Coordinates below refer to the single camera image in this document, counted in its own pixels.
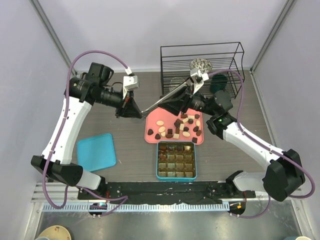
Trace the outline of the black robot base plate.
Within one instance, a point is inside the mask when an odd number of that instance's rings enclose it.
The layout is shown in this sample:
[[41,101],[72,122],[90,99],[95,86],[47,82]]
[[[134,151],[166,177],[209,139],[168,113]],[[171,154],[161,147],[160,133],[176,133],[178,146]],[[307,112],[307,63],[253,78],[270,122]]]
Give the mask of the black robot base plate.
[[204,205],[256,197],[254,191],[241,192],[231,183],[218,181],[109,182],[104,195],[111,199],[128,196],[128,205]]

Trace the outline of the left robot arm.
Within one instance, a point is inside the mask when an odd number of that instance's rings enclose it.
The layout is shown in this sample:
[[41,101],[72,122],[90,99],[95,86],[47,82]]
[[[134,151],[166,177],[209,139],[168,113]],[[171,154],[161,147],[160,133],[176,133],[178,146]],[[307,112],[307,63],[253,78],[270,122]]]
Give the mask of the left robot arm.
[[82,124],[95,103],[115,108],[118,118],[142,118],[133,93],[139,87],[138,78],[129,67],[125,72],[121,91],[107,86],[114,71],[95,62],[84,78],[73,77],[69,80],[51,139],[42,154],[31,159],[31,165],[45,178],[67,186],[89,189],[89,194],[97,200],[106,195],[105,178],[72,163],[72,154]]

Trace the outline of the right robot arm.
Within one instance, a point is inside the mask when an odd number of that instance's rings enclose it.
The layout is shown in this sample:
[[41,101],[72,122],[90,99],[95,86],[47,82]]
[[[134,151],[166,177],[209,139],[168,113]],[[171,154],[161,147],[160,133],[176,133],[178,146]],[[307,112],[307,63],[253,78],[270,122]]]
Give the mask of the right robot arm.
[[229,114],[233,105],[225,90],[217,91],[210,98],[202,94],[191,95],[186,90],[163,97],[157,106],[176,116],[188,109],[210,115],[206,125],[213,135],[238,147],[262,166],[264,173],[234,173],[232,181],[225,186],[230,197],[236,198],[244,191],[259,191],[282,202],[305,183],[299,154],[293,149],[277,148],[248,131]]

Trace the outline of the stainless steel tongs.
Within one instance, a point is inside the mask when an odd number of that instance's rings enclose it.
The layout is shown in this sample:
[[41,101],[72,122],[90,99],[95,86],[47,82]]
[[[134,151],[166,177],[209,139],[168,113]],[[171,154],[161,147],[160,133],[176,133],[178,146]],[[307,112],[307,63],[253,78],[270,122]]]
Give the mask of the stainless steel tongs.
[[174,90],[170,91],[166,95],[163,95],[160,100],[158,100],[156,103],[152,104],[149,108],[142,111],[142,118],[146,118],[152,111],[158,108],[158,104],[164,101],[172,100],[172,99],[178,99],[182,100],[182,95],[185,91],[192,92],[192,82],[191,78],[188,77],[186,80],[184,80],[183,83],[181,83],[179,86],[177,86]]

